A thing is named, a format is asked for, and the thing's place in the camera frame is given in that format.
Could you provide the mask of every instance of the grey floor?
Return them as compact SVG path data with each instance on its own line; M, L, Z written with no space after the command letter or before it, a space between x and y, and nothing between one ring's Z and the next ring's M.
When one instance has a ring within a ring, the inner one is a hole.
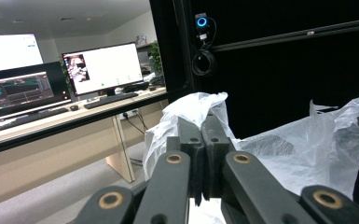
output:
M128 149L130 158L142 160L145 144ZM105 160L96 161L68 175L0 203L0 224L72 223L93 193L108 186L131 189L145 180L142 166L132 166L135 181L128 183ZM224 224L220 202L211 200L195 207L190 200L190 224Z

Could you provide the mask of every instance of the wall socket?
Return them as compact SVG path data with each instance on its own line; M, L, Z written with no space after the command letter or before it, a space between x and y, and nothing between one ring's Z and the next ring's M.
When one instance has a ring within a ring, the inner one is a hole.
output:
M129 110L129 111L125 112L125 113L127 113L128 118L130 118L130 117L136 116L137 113L139 113L139 109L132 109L132 110ZM118 117L120 119L126 119L126 118L124 118L123 114L124 113L119 114Z

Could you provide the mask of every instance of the desk leg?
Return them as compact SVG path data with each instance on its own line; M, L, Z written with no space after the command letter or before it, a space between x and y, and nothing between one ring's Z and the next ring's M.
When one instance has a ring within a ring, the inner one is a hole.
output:
M112 121L113 128L115 130L114 137L118 142L118 151L112 156L106 157L106 162L120 175L122 175L124 179L126 179L128 182L132 182L135 180L135 175L133 174L130 156L127 155L127 145L124 138L124 132L121 127L121 122L118 116L113 116Z

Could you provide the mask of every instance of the computer monitor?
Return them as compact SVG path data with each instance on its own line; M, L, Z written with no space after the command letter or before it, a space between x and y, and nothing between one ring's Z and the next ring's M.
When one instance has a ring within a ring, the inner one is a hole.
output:
M0 71L41 63L34 34L0 35Z
M0 71L0 119L71 102L59 62Z
M143 81L135 43L62 55L76 96Z

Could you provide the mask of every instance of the wooden desk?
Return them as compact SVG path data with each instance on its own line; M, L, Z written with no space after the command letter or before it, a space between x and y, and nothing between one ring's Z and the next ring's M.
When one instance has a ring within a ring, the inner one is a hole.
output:
M0 202L103 158L127 181L133 181L116 115L140 105L146 111L152 105L147 100L159 100L156 96L163 94L163 88L146 91L91 110L80 104L77 111L0 132ZM159 102L153 104L161 109Z

